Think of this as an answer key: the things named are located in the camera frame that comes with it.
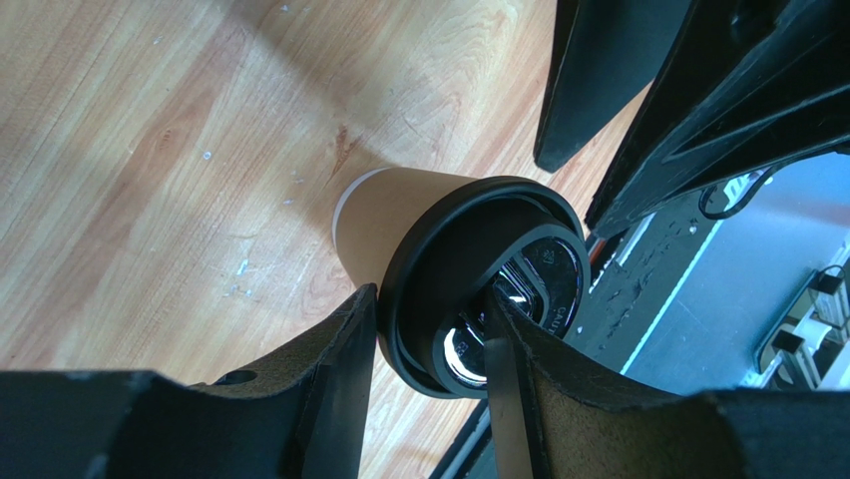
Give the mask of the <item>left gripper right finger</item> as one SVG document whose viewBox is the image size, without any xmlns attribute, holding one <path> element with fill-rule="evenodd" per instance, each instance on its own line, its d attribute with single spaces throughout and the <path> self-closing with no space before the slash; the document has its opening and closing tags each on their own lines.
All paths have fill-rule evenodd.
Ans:
<svg viewBox="0 0 850 479">
<path fill-rule="evenodd" d="M 501 478 L 662 477 L 675 434 L 656 407 L 673 397 L 543 331 L 495 289 L 485 294 L 485 365 Z"/>
</svg>

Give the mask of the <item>black coffee cup lid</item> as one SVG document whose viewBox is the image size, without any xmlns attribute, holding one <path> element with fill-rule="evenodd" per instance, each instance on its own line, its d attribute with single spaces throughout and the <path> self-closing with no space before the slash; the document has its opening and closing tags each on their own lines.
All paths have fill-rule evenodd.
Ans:
<svg viewBox="0 0 850 479">
<path fill-rule="evenodd" d="M 469 182 L 402 237 L 380 287 L 380 348 L 417 392 L 482 399 L 488 295 L 563 338 L 590 275 L 581 222 L 560 194 L 519 177 Z"/>
</svg>

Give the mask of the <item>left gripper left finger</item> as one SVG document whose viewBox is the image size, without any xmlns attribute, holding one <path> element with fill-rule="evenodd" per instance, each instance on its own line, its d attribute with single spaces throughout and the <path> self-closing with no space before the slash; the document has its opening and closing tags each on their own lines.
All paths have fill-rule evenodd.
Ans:
<svg viewBox="0 0 850 479">
<path fill-rule="evenodd" d="M 278 478 L 354 478 L 376 349 L 377 287 L 360 286 L 308 331 L 195 389 L 246 412 L 231 434 L 277 452 Z"/>
</svg>

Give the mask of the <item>single paper cup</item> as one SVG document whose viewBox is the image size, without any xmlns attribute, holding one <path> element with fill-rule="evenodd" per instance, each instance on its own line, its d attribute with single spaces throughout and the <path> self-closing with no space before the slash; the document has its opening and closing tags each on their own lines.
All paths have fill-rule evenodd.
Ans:
<svg viewBox="0 0 850 479">
<path fill-rule="evenodd" d="M 354 285 L 379 285 L 415 223 L 438 201 L 474 181 L 400 167 L 357 178 L 337 202 L 331 228 L 337 255 Z"/>
</svg>

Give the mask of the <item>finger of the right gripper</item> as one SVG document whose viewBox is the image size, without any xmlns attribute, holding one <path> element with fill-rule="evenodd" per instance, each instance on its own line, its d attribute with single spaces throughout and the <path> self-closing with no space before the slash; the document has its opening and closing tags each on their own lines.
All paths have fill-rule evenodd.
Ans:
<svg viewBox="0 0 850 479">
<path fill-rule="evenodd" d="M 695 1 L 586 222 L 609 238 L 746 173 L 849 150 L 845 1 Z"/>
<path fill-rule="evenodd" d="M 658 74 L 682 0 L 562 0 L 533 156 L 554 173 Z"/>
</svg>

